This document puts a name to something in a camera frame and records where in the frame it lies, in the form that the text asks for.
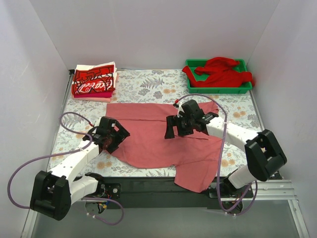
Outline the pink t shirt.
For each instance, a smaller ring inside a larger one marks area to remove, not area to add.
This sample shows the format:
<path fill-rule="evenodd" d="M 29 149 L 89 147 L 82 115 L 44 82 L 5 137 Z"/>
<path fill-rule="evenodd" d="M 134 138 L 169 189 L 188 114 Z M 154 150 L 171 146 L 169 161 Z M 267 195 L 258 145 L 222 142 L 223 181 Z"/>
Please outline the pink t shirt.
<path fill-rule="evenodd" d="M 174 182 L 200 193 L 216 176 L 221 139 L 197 131 L 165 139 L 166 117 L 176 113 L 177 109 L 169 104 L 108 104 L 106 116 L 118 120 L 130 133 L 112 155 L 140 169 L 174 165 Z"/>

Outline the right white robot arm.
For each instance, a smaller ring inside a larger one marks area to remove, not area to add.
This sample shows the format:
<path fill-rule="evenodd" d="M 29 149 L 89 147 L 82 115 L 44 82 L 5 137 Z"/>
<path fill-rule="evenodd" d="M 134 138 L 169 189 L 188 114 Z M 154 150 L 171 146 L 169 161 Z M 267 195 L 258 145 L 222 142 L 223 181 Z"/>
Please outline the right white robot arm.
<path fill-rule="evenodd" d="M 176 115 L 166 118 L 166 139 L 175 135 L 187 136 L 194 131 L 218 137 L 241 149 L 246 154 L 247 164 L 236 169 L 223 180 L 216 182 L 218 194 L 235 197 L 243 187 L 255 181 L 267 181 L 287 163 L 287 158 L 272 131 L 265 129 L 257 132 L 228 123 L 218 114 L 205 113 L 195 100 L 189 100 L 178 108 Z"/>

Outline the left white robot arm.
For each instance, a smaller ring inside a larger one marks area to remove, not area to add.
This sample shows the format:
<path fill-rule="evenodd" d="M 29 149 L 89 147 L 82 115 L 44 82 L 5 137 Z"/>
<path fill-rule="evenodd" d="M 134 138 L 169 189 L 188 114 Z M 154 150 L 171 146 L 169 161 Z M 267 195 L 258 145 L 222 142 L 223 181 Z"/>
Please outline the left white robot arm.
<path fill-rule="evenodd" d="M 111 154 L 129 136 L 119 121 L 101 117 L 69 156 L 48 172 L 37 173 L 30 208 L 60 221 L 71 205 L 81 199 L 100 203 L 101 210 L 105 210 L 110 202 L 115 203 L 120 197 L 120 184 L 106 182 L 97 173 L 79 174 L 100 153 L 107 151 Z"/>

